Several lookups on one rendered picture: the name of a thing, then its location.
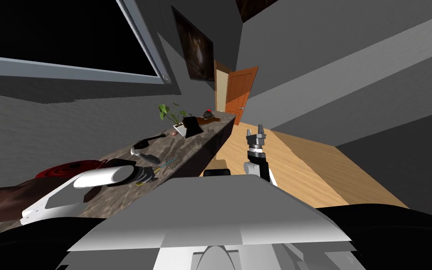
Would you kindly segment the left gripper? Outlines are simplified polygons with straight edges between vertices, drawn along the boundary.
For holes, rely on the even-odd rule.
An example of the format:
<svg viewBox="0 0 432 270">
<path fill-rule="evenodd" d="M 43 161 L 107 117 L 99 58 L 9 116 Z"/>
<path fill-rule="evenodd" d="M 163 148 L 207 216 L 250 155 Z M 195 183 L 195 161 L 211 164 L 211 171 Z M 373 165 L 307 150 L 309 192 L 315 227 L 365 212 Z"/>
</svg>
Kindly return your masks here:
<svg viewBox="0 0 432 270">
<path fill-rule="evenodd" d="M 152 182 L 155 178 L 155 170 L 151 166 L 138 167 L 139 171 L 136 175 L 136 185 L 144 185 Z"/>
</svg>

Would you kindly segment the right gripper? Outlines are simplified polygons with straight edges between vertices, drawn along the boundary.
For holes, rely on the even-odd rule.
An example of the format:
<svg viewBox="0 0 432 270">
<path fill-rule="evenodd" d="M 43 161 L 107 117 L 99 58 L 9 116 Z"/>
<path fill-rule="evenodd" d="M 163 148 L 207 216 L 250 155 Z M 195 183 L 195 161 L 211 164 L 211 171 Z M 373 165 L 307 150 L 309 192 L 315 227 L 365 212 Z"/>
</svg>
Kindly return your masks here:
<svg viewBox="0 0 432 270">
<path fill-rule="evenodd" d="M 266 135 L 262 124 L 258 124 L 258 133 L 252 134 L 251 130 L 248 129 L 246 133 L 247 144 L 250 150 L 262 150 L 264 139 Z"/>
</svg>

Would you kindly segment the grey and white bottle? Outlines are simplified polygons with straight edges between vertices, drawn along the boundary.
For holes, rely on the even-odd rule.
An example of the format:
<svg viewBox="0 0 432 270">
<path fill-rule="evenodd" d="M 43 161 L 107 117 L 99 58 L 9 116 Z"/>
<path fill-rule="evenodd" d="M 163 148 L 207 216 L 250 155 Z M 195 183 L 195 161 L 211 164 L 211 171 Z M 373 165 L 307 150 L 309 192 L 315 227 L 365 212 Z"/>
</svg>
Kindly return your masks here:
<svg viewBox="0 0 432 270">
<path fill-rule="evenodd" d="M 131 148 L 130 153 L 131 153 L 131 155 L 137 156 L 140 159 L 143 159 L 149 163 L 152 163 L 153 165 L 159 165 L 161 162 L 158 157 L 156 157 L 154 155 L 143 154 L 138 149 Z"/>
</svg>

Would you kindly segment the yellow and teal pencil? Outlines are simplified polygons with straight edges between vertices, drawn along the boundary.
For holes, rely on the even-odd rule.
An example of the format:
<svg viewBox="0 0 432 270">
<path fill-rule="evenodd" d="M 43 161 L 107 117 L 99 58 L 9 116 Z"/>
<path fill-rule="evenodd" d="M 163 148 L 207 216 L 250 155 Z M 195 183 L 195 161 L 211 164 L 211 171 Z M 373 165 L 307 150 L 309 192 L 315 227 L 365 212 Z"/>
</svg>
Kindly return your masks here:
<svg viewBox="0 0 432 270">
<path fill-rule="evenodd" d="M 169 165 L 171 162 L 173 162 L 173 161 L 175 161 L 175 160 L 176 160 L 176 158 L 173 158 L 172 160 L 170 160 L 170 161 L 164 163 L 163 165 L 160 165 L 158 168 L 153 167 L 154 170 L 155 170 L 155 175 L 157 174 L 157 172 L 158 172 L 160 169 L 162 169 L 163 167 Z"/>
</svg>

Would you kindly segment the orange door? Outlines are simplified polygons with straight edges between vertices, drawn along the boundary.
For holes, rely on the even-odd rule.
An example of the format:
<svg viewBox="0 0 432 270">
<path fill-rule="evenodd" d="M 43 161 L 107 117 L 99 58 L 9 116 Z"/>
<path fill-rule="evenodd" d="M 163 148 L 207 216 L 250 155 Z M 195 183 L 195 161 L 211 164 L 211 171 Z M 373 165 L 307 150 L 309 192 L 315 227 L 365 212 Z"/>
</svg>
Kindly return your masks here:
<svg viewBox="0 0 432 270">
<path fill-rule="evenodd" d="M 229 73 L 225 112 L 241 112 L 244 110 L 258 68 L 258 66 L 255 66 Z"/>
</svg>

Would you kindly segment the brown object with red top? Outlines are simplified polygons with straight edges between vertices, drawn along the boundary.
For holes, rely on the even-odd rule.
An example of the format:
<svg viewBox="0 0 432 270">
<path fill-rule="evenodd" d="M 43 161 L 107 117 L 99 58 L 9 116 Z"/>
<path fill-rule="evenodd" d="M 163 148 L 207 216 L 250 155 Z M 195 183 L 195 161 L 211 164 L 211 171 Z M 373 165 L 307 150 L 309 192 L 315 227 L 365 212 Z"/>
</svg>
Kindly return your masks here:
<svg viewBox="0 0 432 270">
<path fill-rule="evenodd" d="M 207 110 L 203 113 L 202 117 L 196 118 L 199 126 L 204 126 L 212 122 L 220 122 L 220 118 L 217 118 L 211 110 Z"/>
</svg>

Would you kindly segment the dark marble table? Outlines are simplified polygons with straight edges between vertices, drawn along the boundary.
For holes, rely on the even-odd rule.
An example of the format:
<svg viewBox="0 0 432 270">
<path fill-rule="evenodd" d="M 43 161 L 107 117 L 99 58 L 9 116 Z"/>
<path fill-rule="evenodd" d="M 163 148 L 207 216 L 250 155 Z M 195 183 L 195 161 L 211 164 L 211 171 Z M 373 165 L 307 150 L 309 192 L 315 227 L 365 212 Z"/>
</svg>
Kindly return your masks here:
<svg viewBox="0 0 432 270">
<path fill-rule="evenodd" d="M 230 137 L 233 129 L 234 116 L 223 112 L 215 112 L 215 116 L 221 121 L 203 126 L 203 133 L 199 135 L 187 139 L 180 135 L 168 135 L 151 141 L 143 154 L 158 157 L 160 165 L 176 158 L 157 172 L 157 180 L 141 186 L 132 182 L 121 186 L 102 187 L 78 216 L 109 218 L 168 179 L 199 176 Z M 18 226 L 18 220 L 0 222 L 0 233 Z"/>
</svg>

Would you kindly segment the black box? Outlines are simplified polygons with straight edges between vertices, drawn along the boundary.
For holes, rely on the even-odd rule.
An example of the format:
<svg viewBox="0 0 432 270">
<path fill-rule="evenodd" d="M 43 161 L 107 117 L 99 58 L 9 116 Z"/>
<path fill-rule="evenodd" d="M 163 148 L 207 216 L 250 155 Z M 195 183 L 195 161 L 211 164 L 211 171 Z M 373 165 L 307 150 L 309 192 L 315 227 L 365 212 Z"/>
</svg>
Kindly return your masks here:
<svg viewBox="0 0 432 270">
<path fill-rule="evenodd" d="M 194 116 L 185 117 L 183 120 L 183 126 L 186 128 L 185 138 L 190 138 L 194 135 L 203 133 L 198 123 L 198 118 Z"/>
</svg>

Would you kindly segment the green plant in white pot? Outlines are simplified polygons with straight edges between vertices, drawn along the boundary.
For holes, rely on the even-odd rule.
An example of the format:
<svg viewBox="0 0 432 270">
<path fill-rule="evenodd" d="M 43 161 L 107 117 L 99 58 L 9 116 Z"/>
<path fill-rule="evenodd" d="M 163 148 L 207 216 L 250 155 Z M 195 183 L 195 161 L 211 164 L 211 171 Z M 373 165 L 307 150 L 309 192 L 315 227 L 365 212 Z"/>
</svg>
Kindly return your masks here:
<svg viewBox="0 0 432 270">
<path fill-rule="evenodd" d="M 172 103 L 172 107 L 165 104 L 159 104 L 159 117 L 161 120 L 169 119 L 173 123 L 174 129 L 183 137 L 186 136 L 187 128 L 184 127 L 182 120 L 187 116 L 184 110 L 181 110 L 179 105 Z"/>
</svg>

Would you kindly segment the red bowl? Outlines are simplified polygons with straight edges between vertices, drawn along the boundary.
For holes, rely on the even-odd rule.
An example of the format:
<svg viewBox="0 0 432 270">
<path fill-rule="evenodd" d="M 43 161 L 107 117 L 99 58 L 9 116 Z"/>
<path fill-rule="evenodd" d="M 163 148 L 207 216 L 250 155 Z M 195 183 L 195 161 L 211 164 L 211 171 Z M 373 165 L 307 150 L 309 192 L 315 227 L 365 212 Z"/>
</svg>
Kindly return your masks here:
<svg viewBox="0 0 432 270">
<path fill-rule="evenodd" d="M 66 163 L 44 170 L 35 176 L 38 178 L 72 178 L 80 173 L 94 169 L 103 168 L 107 163 L 105 160 L 81 160 Z"/>
</svg>

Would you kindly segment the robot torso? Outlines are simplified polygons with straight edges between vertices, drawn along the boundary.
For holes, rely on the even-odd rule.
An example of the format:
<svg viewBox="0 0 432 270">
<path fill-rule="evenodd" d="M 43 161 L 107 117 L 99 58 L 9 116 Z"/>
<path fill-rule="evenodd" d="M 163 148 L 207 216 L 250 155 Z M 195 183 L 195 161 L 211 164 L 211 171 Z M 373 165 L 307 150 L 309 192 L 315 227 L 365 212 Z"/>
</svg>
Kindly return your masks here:
<svg viewBox="0 0 432 270">
<path fill-rule="evenodd" d="M 355 250 L 258 176 L 176 178 L 84 235 L 58 270 L 365 270 Z"/>
</svg>

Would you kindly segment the dark brown picture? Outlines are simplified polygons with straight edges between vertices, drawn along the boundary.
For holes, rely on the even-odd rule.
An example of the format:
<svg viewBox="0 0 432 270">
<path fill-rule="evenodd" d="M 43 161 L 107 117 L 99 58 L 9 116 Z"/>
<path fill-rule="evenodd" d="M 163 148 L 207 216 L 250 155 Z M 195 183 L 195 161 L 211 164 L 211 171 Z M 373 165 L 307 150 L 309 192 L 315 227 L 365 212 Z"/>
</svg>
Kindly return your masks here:
<svg viewBox="0 0 432 270">
<path fill-rule="evenodd" d="M 243 23 L 277 1 L 278 0 L 235 0 Z"/>
</svg>

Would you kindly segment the dark picture on wall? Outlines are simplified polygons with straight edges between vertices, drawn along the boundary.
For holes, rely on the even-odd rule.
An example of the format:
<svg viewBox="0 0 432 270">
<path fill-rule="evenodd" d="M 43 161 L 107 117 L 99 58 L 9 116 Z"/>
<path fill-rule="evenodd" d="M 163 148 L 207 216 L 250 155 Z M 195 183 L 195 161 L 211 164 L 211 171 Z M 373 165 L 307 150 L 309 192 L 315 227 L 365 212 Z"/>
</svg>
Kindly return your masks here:
<svg viewBox="0 0 432 270">
<path fill-rule="evenodd" d="M 215 81 L 213 42 L 172 7 L 178 35 L 190 79 Z"/>
</svg>

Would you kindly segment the black window with grey frame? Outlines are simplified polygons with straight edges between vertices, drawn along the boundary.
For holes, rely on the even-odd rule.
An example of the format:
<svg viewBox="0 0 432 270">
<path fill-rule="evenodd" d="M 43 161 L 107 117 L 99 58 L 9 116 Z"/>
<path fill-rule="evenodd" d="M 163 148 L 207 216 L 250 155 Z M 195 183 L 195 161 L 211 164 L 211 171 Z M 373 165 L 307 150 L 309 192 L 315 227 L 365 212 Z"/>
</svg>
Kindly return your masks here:
<svg viewBox="0 0 432 270">
<path fill-rule="evenodd" d="M 0 0 L 0 76 L 171 83 L 135 0 Z"/>
</svg>

